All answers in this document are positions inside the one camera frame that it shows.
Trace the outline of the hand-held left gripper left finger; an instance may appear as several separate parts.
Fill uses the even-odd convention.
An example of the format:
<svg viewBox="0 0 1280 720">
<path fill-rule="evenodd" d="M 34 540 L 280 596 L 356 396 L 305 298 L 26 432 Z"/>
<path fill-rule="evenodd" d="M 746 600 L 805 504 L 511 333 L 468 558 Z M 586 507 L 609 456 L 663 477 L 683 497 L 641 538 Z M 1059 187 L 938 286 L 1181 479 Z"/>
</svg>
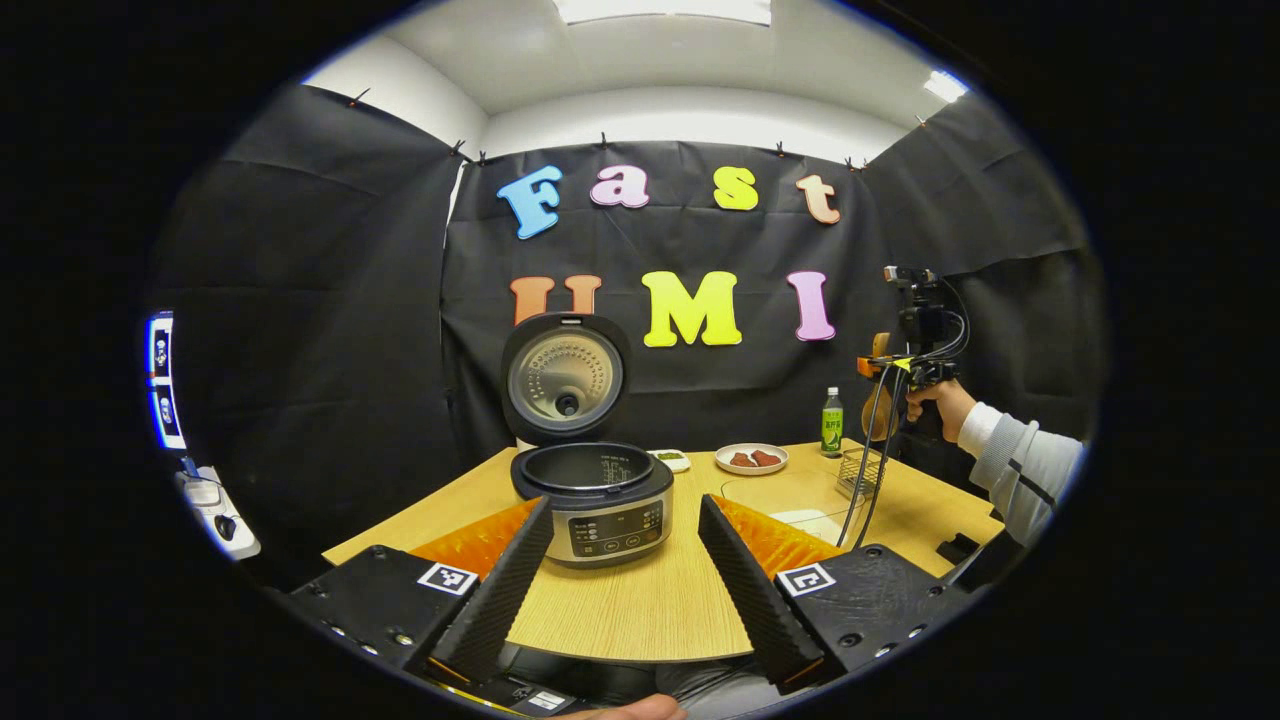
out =
<svg viewBox="0 0 1280 720">
<path fill-rule="evenodd" d="M 285 593 L 285 606 L 387 667 L 481 685 L 552 537 L 552 510 L 534 498 L 413 552 L 371 544 Z"/>
</svg>

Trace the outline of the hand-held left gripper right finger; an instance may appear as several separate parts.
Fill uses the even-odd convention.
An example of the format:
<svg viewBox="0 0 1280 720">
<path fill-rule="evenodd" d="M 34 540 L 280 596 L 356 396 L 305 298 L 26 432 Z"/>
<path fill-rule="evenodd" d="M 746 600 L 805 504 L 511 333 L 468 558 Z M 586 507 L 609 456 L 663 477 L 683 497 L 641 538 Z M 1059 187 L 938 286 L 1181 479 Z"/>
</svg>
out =
<svg viewBox="0 0 1280 720">
<path fill-rule="evenodd" d="M 781 694 L 860 676 L 977 601 L 883 544 L 841 551 L 716 495 L 698 534 Z"/>
</svg>

